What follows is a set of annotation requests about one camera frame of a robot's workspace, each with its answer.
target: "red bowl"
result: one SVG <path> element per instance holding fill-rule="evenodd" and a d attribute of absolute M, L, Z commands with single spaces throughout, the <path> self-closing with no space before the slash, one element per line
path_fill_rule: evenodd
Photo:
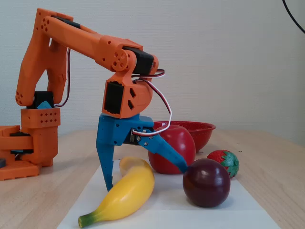
<path fill-rule="evenodd" d="M 157 129 L 161 126 L 167 125 L 168 122 L 159 121 L 154 122 L 154 129 Z M 200 123 L 200 122 L 189 122 L 189 121 L 171 121 L 171 125 L 180 125 L 193 137 L 196 146 L 196 153 L 199 152 L 210 140 L 212 131 L 216 128 L 213 124 L 210 123 Z"/>

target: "plastic strawberry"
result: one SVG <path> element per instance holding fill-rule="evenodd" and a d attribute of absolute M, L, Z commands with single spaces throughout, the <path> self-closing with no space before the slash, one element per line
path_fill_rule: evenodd
<path fill-rule="evenodd" d="M 239 170 L 239 161 L 236 155 L 228 150 L 215 150 L 207 158 L 222 164 L 228 171 L 230 178 L 236 176 Z"/>

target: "plum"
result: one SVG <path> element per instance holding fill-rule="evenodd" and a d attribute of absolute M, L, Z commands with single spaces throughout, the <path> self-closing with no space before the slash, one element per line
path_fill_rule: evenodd
<path fill-rule="evenodd" d="M 194 161 L 183 175 L 183 189 L 187 197 L 204 208 L 222 204 L 230 192 L 231 180 L 227 170 L 211 159 Z"/>

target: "plastic apple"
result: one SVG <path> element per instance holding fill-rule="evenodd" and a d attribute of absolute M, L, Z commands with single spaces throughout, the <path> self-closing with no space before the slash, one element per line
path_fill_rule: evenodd
<path fill-rule="evenodd" d="M 184 157 L 188 166 L 194 162 L 196 156 L 195 143 L 187 129 L 179 125 L 170 125 L 167 130 L 160 133 L 160 136 Z M 181 174 L 177 166 L 159 154 L 148 152 L 148 158 L 152 168 L 158 173 Z"/>

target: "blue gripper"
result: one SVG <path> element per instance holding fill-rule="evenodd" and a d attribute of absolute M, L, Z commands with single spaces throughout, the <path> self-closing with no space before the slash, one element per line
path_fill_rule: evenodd
<path fill-rule="evenodd" d="M 106 188 L 109 191 L 112 185 L 113 152 L 114 146 L 122 144 L 141 145 L 152 153 L 158 153 L 176 165 L 183 173 L 187 168 L 184 158 L 172 148 L 160 135 L 137 138 L 131 135 L 131 130 L 147 133 L 154 132 L 153 120 L 139 114 L 125 119 L 114 118 L 105 114 L 100 115 L 96 148 L 99 155 Z"/>

